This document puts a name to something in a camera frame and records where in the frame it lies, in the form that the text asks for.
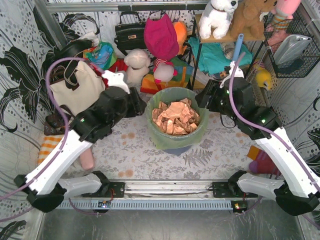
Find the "blue trash bin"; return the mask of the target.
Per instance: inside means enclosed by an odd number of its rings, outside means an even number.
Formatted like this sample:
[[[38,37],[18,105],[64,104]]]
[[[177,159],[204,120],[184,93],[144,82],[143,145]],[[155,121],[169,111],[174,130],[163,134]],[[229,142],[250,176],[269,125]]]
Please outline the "blue trash bin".
[[[186,151],[188,151],[192,146],[185,146],[185,147],[180,147],[180,148],[171,148],[171,149],[164,149],[163,151],[165,153],[171,154],[171,155],[176,155],[179,156],[183,153],[185,153]]]

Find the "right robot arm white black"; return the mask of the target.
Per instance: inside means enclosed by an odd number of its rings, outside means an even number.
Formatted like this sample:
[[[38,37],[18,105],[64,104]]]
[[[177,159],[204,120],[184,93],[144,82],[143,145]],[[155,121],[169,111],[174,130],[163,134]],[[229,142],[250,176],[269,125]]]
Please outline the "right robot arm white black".
[[[242,77],[229,82],[209,80],[195,97],[199,107],[230,117],[238,129],[255,141],[271,158],[282,179],[269,179],[239,170],[228,179],[231,192],[239,191],[275,201],[291,216],[320,208],[320,178],[294,148],[277,114],[256,105],[253,88]]]

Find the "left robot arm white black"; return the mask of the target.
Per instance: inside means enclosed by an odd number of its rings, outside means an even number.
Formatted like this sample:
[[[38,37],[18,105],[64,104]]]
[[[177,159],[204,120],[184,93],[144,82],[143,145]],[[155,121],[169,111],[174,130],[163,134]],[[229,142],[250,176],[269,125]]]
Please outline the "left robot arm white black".
[[[146,106],[135,87],[125,91],[110,86],[93,105],[75,116],[47,158],[29,174],[17,175],[14,183],[23,188],[27,201],[43,213],[51,212],[72,197],[112,196],[110,181],[99,170],[69,179],[63,179],[62,175],[82,153],[110,135],[121,119],[141,116]]]

